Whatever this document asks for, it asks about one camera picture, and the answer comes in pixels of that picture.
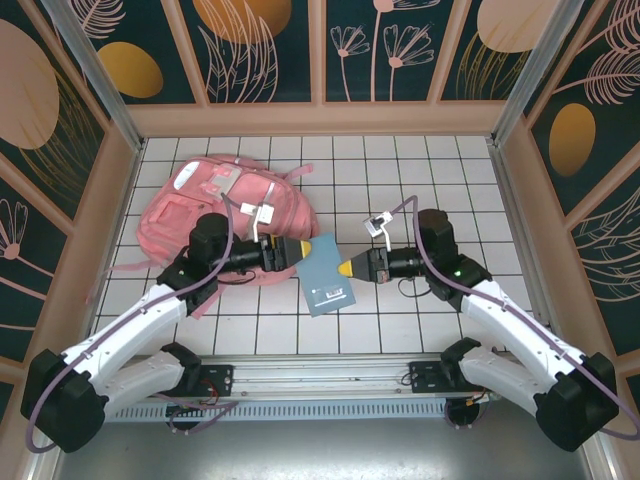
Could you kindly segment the teal notebook with barcode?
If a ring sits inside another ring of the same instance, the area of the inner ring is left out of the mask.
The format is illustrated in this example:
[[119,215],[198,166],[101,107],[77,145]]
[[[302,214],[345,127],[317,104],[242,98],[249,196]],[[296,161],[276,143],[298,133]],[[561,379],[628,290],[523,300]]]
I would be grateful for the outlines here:
[[310,251],[296,264],[303,296],[312,317],[350,307],[356,298],[350,280],[339,273],[342,259],[333,233],[310,240]]

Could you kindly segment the pink student backpack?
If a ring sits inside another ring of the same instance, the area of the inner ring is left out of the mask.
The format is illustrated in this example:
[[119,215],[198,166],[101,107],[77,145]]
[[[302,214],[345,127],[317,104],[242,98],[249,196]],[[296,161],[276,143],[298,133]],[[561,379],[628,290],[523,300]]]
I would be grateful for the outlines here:
[[[259,235],[310,240],[319,233],[317,216],[294,182],[312,169],[304,165],[278,173],[256,160],[229,154],[186,161],[140,217],[136,238],[145,261],[120,264],[118,270],[167,268],[188,244],[198,219],[210,213],[226,216],[229,228],[240,240],[251,240],[247,235],[250,217],[240,212],[243,202],[253,205],[265,202],[275,208],[271,224],[258,226]],[[228,283],[220,290],[243,284],[272,285],[289,279],[294,272],[294,266],[278,273],[259,272],[255,280],[239,274],[224,274],[222,278]]]

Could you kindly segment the grey metal sheet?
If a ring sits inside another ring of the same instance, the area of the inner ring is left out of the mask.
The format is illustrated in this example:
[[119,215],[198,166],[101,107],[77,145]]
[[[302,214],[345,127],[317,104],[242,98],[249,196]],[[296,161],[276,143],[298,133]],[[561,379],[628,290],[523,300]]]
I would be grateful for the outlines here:
[[159,423],[105,426],[40,456],[27,480],[629,480],[611,442],[567,453],[510,403],[469,428],[440,418],[220,422],[191,437]]

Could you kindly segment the aluminium mounting rail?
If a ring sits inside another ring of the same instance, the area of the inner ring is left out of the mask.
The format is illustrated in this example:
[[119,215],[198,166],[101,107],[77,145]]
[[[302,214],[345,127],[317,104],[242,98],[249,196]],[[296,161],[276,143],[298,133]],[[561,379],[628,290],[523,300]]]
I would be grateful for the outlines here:
[[405,398],[409,364],[437,354],[216,355],[206,365],[230,365],[230,398],[237,401],[311,401]]

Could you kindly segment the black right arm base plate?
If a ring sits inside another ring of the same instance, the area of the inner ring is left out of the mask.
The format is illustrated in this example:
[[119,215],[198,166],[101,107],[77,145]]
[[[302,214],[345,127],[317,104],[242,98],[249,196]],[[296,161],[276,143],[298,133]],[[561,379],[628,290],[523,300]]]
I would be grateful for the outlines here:
[[409,363],[410,388],[413,394],[446,394],[451,384],[437,361],[415,361]]

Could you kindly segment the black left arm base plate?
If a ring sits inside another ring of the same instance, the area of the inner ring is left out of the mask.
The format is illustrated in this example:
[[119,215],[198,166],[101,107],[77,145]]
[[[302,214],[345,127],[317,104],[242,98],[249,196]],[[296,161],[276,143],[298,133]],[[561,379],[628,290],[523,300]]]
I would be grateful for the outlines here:
[[200,397],[229,397],[234,383],[234,367],[222,364],[203,364],[196,383]]

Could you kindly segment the aluminium frame post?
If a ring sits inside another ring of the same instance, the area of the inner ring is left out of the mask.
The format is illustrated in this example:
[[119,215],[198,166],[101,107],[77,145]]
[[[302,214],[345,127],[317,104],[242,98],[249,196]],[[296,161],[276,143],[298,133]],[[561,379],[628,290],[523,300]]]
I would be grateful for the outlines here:
[[66,0],[41,1],[127,144],[138,154],[141,150],[143,137],[135,126],[127,106],[111,81],[96,50],[77,22],[71,6]]
[[498,149],[509,138],[526,105],[573,27],[584,1],[560,0],[553,10],[491,131],[489,146]]

